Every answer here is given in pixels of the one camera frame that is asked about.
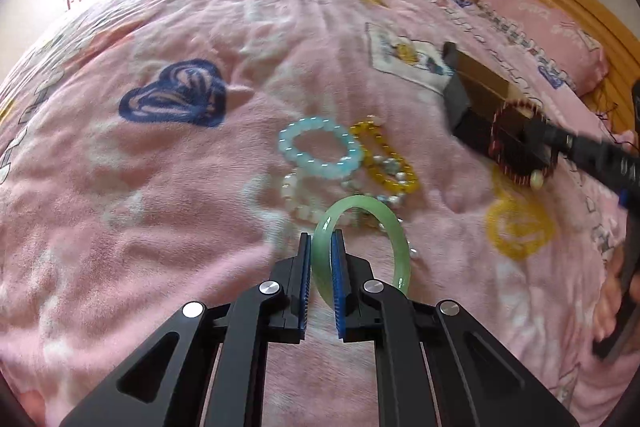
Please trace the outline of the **right hand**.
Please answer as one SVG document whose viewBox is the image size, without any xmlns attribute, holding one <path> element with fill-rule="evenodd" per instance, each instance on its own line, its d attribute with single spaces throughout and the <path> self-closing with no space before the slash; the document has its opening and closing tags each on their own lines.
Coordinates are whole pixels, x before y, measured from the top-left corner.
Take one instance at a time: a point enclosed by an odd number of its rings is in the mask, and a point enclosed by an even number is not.
<svg viewBox="0 0 640 427">
<path fill-rule="evenodd" d="M 624 247 L 615 248 L 611 260 L 606 264 L 606 277 L 600 289 L 600 295 L 593 310 L 593 335 L 595 340 L 603 340 L 614 332 L 615 315 L 622 303 L 623 291 L 620 287 L 620 272 L 624 262 Z M 640 285 L 639 273 L 634 274 L 629 287 L 629 295 L 637 305 L 639 304 Z M 639 324 L 626 342 L 623 352 L 639 351 Z"/>
</svg>

